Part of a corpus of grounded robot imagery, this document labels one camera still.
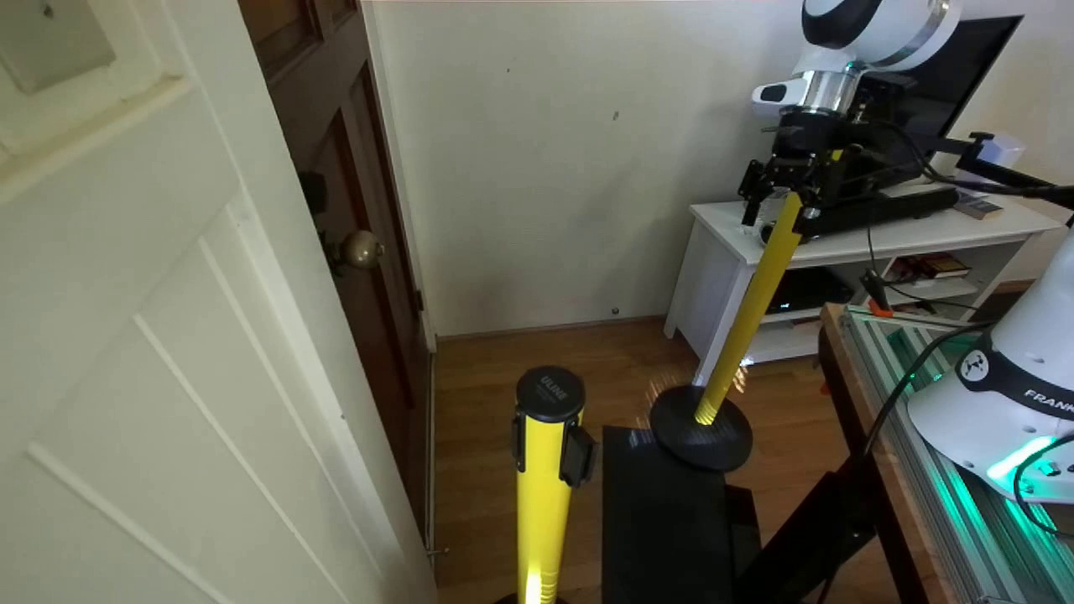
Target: white robot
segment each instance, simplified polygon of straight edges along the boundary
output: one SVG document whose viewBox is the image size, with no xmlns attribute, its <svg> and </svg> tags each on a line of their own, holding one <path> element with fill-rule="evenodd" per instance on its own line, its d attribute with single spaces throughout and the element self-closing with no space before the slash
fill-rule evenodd
<svg viewBox="0 0 1074 604">
<path fill-rule="evenodd" d="M 794 76 L 752 98 L 780 114 L 841 117 L 863 75 L 928 60 L 957 21 L 957 0 L 804 0 L 808 50 Z M 915 433 L 1002 495 L 1074 504 L 1071 322 L 1074 238 L 954 377 L 906 403 Z"/>
</svg>

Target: brown door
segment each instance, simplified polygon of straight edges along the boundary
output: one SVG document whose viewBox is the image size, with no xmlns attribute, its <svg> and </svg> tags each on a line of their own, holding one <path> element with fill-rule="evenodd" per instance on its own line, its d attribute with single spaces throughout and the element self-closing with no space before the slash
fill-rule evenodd
<svg viewBox="0 0 1074 604">
<path fill-rule="evenodd" d="M 426 535 L 426 386 L 394 180 L 355 0 L 241 0 L 276 114 L 355 336 L 380 421 Z"/>
</svg>

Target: white wall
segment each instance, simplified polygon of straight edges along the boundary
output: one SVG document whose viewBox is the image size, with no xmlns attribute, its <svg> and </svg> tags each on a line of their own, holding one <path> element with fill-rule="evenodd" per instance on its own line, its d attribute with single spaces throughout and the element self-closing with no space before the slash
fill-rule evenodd
<svg viewBox="0 0 1074 604">
<path fill-rule="evenodd" d="M 1074 150 L 1071 18 L 1032 0 L 967 110 L 1050 179 Z M 372 0 L 370 21 L 439 336 L 665 311 L 687 205 L 736 196 L 768 146 L 749 91 L 797 56 L 797 0 Z"/>
</svg>

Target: wooden floor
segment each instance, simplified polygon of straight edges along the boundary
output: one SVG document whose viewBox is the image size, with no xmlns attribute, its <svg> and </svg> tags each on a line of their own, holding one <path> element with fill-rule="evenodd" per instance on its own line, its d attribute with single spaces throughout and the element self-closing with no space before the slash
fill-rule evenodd
<svg viewBox="0 0 1074 604">
<path fill-rule="evenodd" d="M 692 349 L 667 341 L 653 318 L 441 341 L 434 526 L 441 604 L 514 593 L 514 382 L 543 362 L 585 377 L 585 422 L 597 441 L 599 427 L 648 427 L 653 396 L 693 372 Z M 736 403 L 753 431 L 753 448 L 729 483 L 753 494 L 762 538 L 770 538 L 821 469 L 841 460 L 841 433 L 815 359 L 752 368 Z M 561 593 L 566 604 L 599 602 L 599 469 L 574 494 Z M 828 602 L 896 602 L 874 544 L 837 572 Z"/>
</svg>

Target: white door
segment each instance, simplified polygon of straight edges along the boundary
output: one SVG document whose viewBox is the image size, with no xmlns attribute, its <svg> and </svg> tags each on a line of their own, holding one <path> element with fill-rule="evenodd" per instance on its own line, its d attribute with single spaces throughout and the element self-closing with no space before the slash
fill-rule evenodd
<svg viewBox="0 0 1074 604">
<path fill-rule="evenodd" d="M 231 3 L 0 3 L 0 602 L 434 602 Z"/>
</svg>

